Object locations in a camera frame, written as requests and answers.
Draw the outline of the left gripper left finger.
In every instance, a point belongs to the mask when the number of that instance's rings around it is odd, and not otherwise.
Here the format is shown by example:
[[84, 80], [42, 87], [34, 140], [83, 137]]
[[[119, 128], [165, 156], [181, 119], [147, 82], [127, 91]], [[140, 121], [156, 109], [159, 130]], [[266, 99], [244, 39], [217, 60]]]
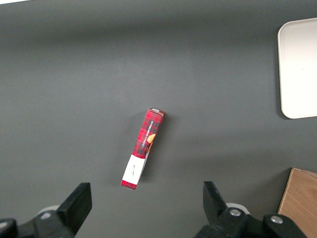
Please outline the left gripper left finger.
[[57, 207], [45, 208], [17, 227], [19, 238], [73, 238], [92, 209], [91, 185], [80, 183]]

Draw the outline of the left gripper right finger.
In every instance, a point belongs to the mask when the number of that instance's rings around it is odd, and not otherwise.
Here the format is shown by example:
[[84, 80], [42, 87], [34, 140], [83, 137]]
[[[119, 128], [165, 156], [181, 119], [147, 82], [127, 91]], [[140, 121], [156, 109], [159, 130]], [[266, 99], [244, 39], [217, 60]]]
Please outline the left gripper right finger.
[[208, 225], [195, 235], [197, 238], [257, 238], [247, 230], [249, 216], [242, 209], [228, 207], [212, 181], [203, 186], [203, 208]]

